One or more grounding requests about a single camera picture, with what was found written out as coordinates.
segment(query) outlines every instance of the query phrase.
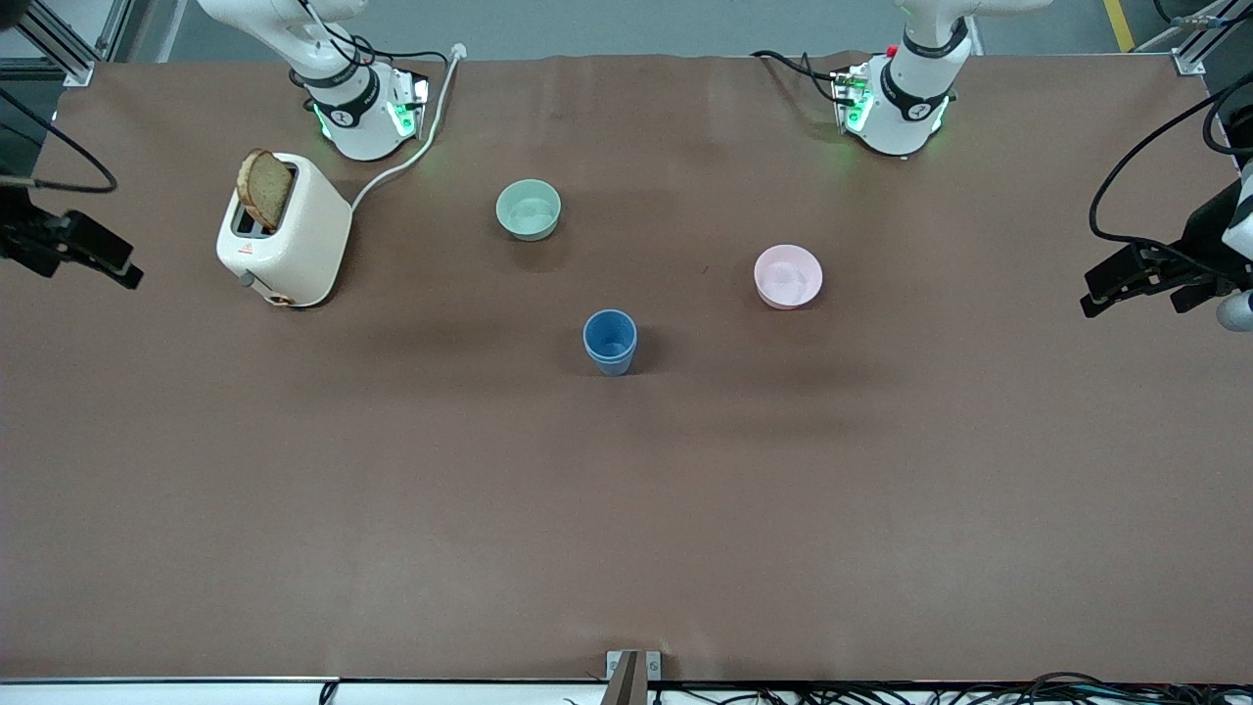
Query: brown table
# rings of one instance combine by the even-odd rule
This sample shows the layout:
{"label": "brown table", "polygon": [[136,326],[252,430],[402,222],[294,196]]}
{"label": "brown table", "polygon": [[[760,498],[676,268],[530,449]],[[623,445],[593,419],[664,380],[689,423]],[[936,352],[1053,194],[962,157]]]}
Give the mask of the brown table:
{"label": "brown table", "polygon": [[[822,65],[833,65],[823,61]],[[5,675],[1253,680],[1249,338],[1080,313],[1100,178],[1204,94],[1160,56],[986,58],[902,162],[756,60],[469,63],[312,311],[213,243],[244,153],[346,194],[281,64],[104,65],[59,124],[129,238],[3,286]],[[89,178],[58,144],[45,177]],[[541,177],[543,243],[492,203]],[[1170,238],[1234,178],[1197,120],[1110,197]],[[767,309],[776,242],[826,265]],[[579,328],[639,322],[634,373]]]}

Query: pink bowl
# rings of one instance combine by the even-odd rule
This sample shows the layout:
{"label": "pink bowl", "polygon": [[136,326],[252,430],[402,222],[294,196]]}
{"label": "pink bowl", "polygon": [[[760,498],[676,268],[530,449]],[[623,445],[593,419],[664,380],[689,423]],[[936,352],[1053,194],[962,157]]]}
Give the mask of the pink bowl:
{"label": "pink bowl", "polygon": [[822,264],[804,247],[776,244],[753,267],[757,293],[776,308],[804,306],[822,288]]}

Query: white toaster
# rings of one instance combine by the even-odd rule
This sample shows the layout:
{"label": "white toaster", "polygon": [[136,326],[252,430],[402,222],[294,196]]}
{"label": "white toaster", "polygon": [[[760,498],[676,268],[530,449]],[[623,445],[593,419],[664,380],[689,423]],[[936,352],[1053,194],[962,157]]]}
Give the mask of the white toaster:
{"label": "white toaster", "polygon": [[278,228],[262,227],[232,189],[218,229],[218,259],[276,306],[313,306],[331,293],[340,272],[352,208],[313,162],[282,152],[274,157],[294,177]]}

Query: cable connector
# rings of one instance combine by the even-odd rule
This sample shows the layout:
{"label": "cable connector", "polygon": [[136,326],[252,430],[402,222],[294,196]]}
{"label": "cable connector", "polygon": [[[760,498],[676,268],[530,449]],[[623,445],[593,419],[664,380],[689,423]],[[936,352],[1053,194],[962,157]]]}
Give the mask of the cable connector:
{"label": "cable connector", "polygon": [[1213,15],[1192,15],[1170,20],[1170,26],[1177,26],[1184,31],[1207,31],[1210,29],[1223,29],[1227,26],[1227,20]]}

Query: yellow line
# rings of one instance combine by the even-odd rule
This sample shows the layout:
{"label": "yellow line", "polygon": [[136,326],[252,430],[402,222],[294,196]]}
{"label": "yellow line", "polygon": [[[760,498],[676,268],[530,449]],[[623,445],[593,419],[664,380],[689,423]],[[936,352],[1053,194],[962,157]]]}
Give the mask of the yellow line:
{"label": "yellow line", "polygon": [[1120,0],[1105,0],[1105,14],[1109,15],[1109,26],[1114,28],[1114,39],[1118,39],[1118,48],[1121,51],[1135,49],[1135,40],[1131,39],[1131,28],[1126,24],[1126,15],[1123,14]]}

